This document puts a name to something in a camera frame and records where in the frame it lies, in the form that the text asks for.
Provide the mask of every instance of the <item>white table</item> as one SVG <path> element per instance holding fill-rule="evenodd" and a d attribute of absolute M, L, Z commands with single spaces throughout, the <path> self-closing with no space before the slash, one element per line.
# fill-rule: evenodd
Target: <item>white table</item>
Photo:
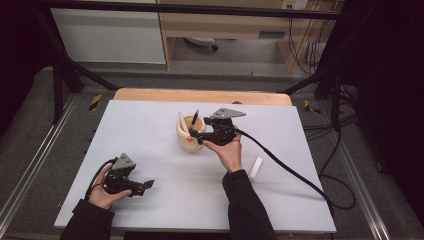
<path fill-rule="evenodd" d="M 178 112 L 188 115 L 199 109 L 200 116 L 209 116 L 220 107 L 245 112 L 245 117 L 233 119 L 234 124 L 322 188 L 295 107 L 113 100 L 55 226 L 66 226 L 101 164 L 125 152 L 137 164 L 130 179 L 154 179 L 155 183 L 144 196 L 126 198 L 113 206 L 116 215 L 112 227 L 133 231 L 228 231 L 228 200 L 221 185 L 225 168 L 207 148 L 184 152 L 175 133 Z M 279 167 L 251 140 L 244 137 L 242 144 L 246 170 L 258 156 L 264 160 L 253 187 L 277 233 L 336 231 L 327 204 L 317 192 Z"/>

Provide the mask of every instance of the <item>white tube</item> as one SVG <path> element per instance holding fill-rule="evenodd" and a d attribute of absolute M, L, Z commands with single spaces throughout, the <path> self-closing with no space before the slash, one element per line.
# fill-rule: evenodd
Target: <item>white tube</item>
<path fill-rule="evenodd" d="M 261 167 L 261 164 L 262 164 L 262 158 L 261 157 L 256 158 L 256 162 L 253 165 L 252 170 L 250 170 L 250 173 L 248 175 L 250 182 L 255 181 L 256 176 L 258 175 L 259 168 Z"/>
<path fill-rule="evenodd" d="M 180 122 L 183 126 L 184 132 L 188 132 L 187 124 L 185 123 L 184 116 L 181 112 L 178 113 L 178 117 L 180 117 Z"/>

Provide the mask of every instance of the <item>aluminum rail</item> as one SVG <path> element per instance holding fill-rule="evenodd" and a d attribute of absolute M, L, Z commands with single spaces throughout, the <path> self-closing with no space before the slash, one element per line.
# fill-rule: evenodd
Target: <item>aluminum rail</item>
<path fill-rule="evenodd" d="M 157 12 L 157 13 L 185 13 L 185 14 L 213 14 L 253 17 L 277 17 L 323 20 L 354 20 L 358 16 L 350 13 L 320 12 L 269 8 L 224 7 L 206 5 L 179 5 L 153 3 L 123 3 L 98 1 L 69 1 L 69 0 L 37 0 L 34 4 L 39 7 L 124 11 L 124 12 Z"/>
<path fill-rule="evenodd" d="M 39 147 L 37 153 L 34 155 L 31 163 L 27 167 L 25 173 L 22 175 L 12 194 L 9 196 L 9 199 L 3 206 L 0 211 L 0 239 L 2 239 L 5 234 L 10 222 L 15 216 L 16 212 L 19 209 L 19 206 L 23 202 L 31 184 L 34 182 L 38 172 L 40 171 L 45 159 L 47 158 L 51 148 L 53 147 L 57 137 L 62 131 L 66 121 L 68 120 L 76 100 L 78 99 L 78 94 L 73 94 L 67 101 L 64 107 L 64 114 L 59 119 L 58 123 L 53 125 L 50 128 L 49 133 L 44 138 L 41 146 Z"/>
<path fill-rule="evenodd" d="M 324 117 L 327 122 L 330 122 L 330 109 L 326 104 L 321 102 L 318 103 L 321 110 L 324 113 Z M 337 141 L 337 135 L 334 131 L 331 133 L 332 139 Z M 352 187 L 357 196 L 358 202 L 361 205 L 362 212 L 368 221 L 368 225 L 374 238 L 376 240 L 390 240 L 389 232 L 387 231 L 386 225 L 378 212 L 377 206 L 372 200 L 371 194 L 369 193 L 364 180 L 355 165 L 354 159 L 349 153 L 348 147 L 346 146 L 343 139 L 340 139 L 340 149 L 338 151 L 339 157 L 343 166 L 346 170 L 346 174 L 349 177 Z"/>

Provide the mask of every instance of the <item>cabinet door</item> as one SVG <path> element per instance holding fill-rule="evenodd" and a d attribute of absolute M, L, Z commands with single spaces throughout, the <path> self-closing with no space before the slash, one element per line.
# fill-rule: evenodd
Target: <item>cabinet door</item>
<path fill-rule="evenodd" d="M 52 12 L 66 50 L 75 61 L 165 63 L 157 13 L 68 9 Z"/>

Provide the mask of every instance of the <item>person's right hand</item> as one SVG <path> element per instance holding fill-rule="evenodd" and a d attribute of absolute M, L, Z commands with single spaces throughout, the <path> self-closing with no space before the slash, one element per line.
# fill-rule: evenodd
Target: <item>person's right hand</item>
<path fill-rule="evenodd" d="M 242 169 L 241 166 L 241 135 L 237 133 L 236 137 L 227 145 L 218 146 L 209 141 L 203 141 L 203 144 L 214 151 L 219 160 L 221 160 L 222 165 L 227 169 L 229 173 L 238 171 Z"/>

